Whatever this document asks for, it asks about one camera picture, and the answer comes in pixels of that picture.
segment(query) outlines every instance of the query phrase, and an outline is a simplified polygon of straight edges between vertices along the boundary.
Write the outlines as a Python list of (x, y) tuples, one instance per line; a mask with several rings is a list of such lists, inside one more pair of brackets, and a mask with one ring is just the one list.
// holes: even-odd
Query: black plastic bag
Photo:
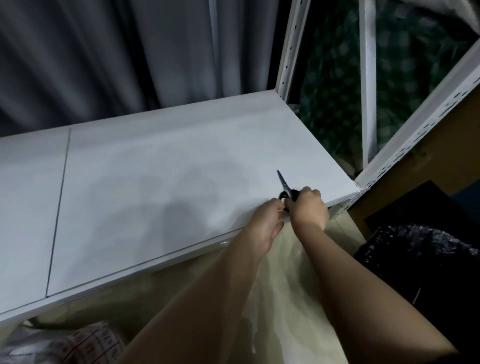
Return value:
[(386, 226), (354, 257), (412, 303), (463, 355), (478, 358), (478, 249), (437, 229)]

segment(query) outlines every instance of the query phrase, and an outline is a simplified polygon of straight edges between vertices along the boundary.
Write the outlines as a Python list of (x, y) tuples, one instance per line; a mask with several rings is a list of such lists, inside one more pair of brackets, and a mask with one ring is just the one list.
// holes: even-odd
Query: person's left hand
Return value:
[(267, 254), (272, 247), (273, 240), (283, 228), (283, 215), (285, 205), (278, 198), (260, 205), (253, 213), (250, 222), (243, 229), (243, 233), (250, 239), (259, 258)]

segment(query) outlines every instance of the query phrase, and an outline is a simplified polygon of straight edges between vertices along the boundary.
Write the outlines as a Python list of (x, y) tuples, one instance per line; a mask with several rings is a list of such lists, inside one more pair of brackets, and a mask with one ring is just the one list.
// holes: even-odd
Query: metal shelf frame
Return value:
[[(276, 91), (287, 102), (310, 0), (293, 0), (283, 46)], [(338, 205), (331, 216), (351, 207), (418, 143), (441, 119), (480, 84), (480, 39), (452, 68), (398, 132), (376, 151), (375, 0), (360, 0), (360, 83), (363, 171), (355, 179), (360, 193)]]

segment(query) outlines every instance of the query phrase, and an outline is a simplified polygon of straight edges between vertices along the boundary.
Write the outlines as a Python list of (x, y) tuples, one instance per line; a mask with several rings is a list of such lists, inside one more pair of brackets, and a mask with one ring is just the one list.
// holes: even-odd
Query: person's right arm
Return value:
[(324, 233), (328, 210), (318, 190), (305, 187), (285, 205), (350, 363), (427, 363), (457, 353), (409, 302)]

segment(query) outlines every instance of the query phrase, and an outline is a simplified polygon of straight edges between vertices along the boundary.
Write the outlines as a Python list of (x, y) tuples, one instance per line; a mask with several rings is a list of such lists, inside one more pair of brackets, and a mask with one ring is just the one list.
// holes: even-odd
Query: person's left arm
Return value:
[(274, 198), (253, 214), (222, 255), (160, 311), (120, 358), (127, 363), (224, 363), (260, 259), (282, 230)]

